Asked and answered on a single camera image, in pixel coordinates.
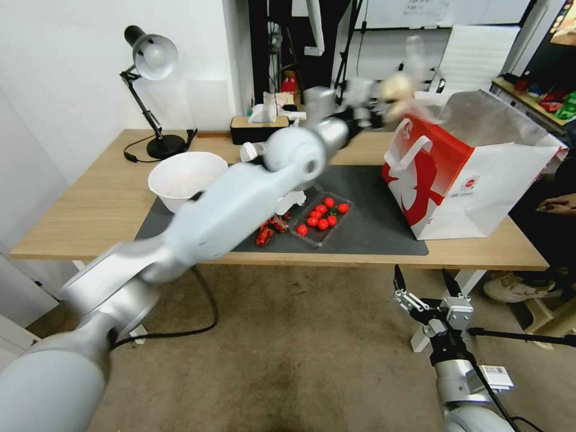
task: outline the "red snack package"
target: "red snack package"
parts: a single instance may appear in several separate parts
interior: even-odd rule
[[[274,215],[274,217],[272,217],[272,226],[274,226],[274,229],[281,234],[286,232],[288,228],[286,222],[278,215]]]
[[[259,247],[264,247],[266,243],[270,241],[272,236],[274,235],[274,231],[268,227],[262,229],[260,227],[260,233],[256,236],[256,245]]]

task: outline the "bag handle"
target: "bag handle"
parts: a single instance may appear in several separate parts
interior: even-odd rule
[[[404,118],[394,132],[394,138],[392,138],[392,142],[390,143],[390,149],[384,155],[384,160],[394,171],[401,171],[408,168],[408,165],[410,165],[416,157],[416,154],[422,148],[426,152],[430,152],[430,149],[432,148],[432,140],[426,135],[422,135],[414,142],[414,144],[412,144],[406,154],[400,158],[400,143],[410,137],[411,130],[412,121],[409,118]]]

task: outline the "white shoe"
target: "white shoe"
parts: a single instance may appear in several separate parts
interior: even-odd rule
[[[545,287],[535,287],[525,284],[521,277],[514,273],[505,273],[503,276],[492,279],[484,284],[484,292],[488,297],[504,303],[518,303],[530,298],[544,298],[559,296],[558,292],[551,292],[556,283],[550,281]]]

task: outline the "plastic container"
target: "plastic container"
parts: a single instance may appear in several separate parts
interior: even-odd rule
[[[226,161],[214,153],[180,153],[156,165],[148,175],[148,188],[175,213],[227,169]]]
[[[290,220],[290,223],[288,224],[288,228],[290,229],[290,232],[292,234],[294,234],[296,237],[302,239],[303,241],[312,245],[313,247],[319,248],[328,240],[328,238],[332,235],[332,233],[335,230],[337,230],[338,227],[340,227],[345,222],[345,219],[348,217],[350,212],[352,212],[352,210],[354,209],[354,203],[352,201],[345,199],[345,198],[339,197],[338,195],[335,195],[335,194],[330,193],[330,192],[322,191],[322,190],[318,190],[316,196],[310,196],[309,191],[310,190],[306,191],[306,197],[311,200],[310,204],[308,204],[308,206],[306,206],[306,208],[304,210],[302,210],[300,213],[298,213],[298,215],[295,215]],[[333,214],[338,219],[338,223],[333,227],[329,226],[325,230],[321,230],[318,227],[308,226],[306,221],[310,217],[310,212],[313,211],[317,205],[324,204],[324,200],[327,197],[331,197],[334,199],[334,207],[333,208],[335,211]],[[340,214],[340,213],[338,213],[338,211],[336,211],[338,204],[342,204],[342,203],[348,204],[348,211],[344,214]],[[305,236],[298,234],[297,229],[300,225],[306,225],[306,227],[308,228],[308,232],[306,233]]]

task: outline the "paper bag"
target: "paper bag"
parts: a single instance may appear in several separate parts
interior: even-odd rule
[[[405,116],[382,176],[416,238],[487,237],[566,147],[484,91],[454,94],[446,111],[441,125]]]

